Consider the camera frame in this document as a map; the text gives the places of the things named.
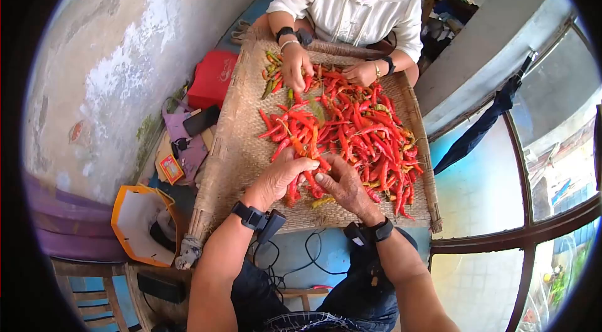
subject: white blouse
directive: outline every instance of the white blouse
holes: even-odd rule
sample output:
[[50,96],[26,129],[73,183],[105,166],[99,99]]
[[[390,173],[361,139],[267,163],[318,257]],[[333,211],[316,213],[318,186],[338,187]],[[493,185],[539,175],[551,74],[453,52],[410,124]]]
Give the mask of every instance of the white blouse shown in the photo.
[[395,34],[395,49],[418,61],[422,0],[387,3],[378,0],[274,0],[267,13],[284,11],[295,20],[309,16],[318,38],[365,47]]

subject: dark jeans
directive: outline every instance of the dark jeans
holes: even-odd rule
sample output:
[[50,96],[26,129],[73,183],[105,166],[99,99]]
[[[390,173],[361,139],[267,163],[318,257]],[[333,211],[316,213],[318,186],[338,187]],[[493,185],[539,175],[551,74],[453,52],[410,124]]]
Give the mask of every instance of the dark jeans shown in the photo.
[[[399,228],[397,230],[417,249],[414,238]],[[391,331],[399,315],[397,298],[393,284],[380,266],[376,247],[359,247],[351,242],[350,246],[351,265],[347,278],[330,291],[316,310],[317,313],[291,313],[276,296],[267,274],[245,259],[240,274],[234,280],[230,296],[238,329],[263,330],[267,327],[264,322],[287,314],[286,318],[278,318],[281,324],[277,329],[297,330],[292,325],[309,325],[313,318],[323,318],[323,314],[328,313],[341,317],[335,320],[338,324],[332,324],[333,326],[350,322],[351,330]],[[283,319],[287,324],[285,326],[282,326]],[[320,324],[320,329],[327,327],[328,324]]]

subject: table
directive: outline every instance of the table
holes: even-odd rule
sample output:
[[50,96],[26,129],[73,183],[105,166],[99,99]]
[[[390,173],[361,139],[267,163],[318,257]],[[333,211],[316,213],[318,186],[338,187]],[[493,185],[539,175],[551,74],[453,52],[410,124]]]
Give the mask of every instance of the table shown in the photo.
[[[186,289],[186,299],[181,304],[174,304],[146,294],[146,300],[156,313],[153,312],[146,304],[142,292],[138,290],[138,272],[183,281]],[[141,263],[127,263],[125,264],[125,278],[128,283],[129,295],[132,298],[134,310],[143,331],[151,332],[151,328],[165,320],[170,320],[178,324],[186,324],[192,270],[178,270],[176,268],[162,268]]]

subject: black phone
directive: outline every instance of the black phone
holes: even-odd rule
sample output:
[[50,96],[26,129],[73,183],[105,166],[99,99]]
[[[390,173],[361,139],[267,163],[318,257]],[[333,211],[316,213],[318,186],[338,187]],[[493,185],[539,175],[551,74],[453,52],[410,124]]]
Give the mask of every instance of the black phone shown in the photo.
[[164,301],[180,304],[186,299],[184,282],[158,276],[149,272],[138,272],[138,289]]
[[184,125],[186,132],[188,132],[188,135],[194,137],[210,126],[216,124],[219,117],[220,108],[217,107],[217,104],[214,104],[208,109],[202,110],[198,114],[189,117],[182,124]]

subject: white wall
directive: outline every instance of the white wall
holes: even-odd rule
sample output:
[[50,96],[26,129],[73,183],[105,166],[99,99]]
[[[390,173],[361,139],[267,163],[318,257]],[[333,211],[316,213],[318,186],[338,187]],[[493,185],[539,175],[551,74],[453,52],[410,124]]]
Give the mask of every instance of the white wall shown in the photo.
[[542,48],[568,16],[570,0],[486,0],[414,88],[427,134],[481,101]]
[[146,158],[165,98],[253,0],[64,0],[32,71],[25,167],[112,204]]

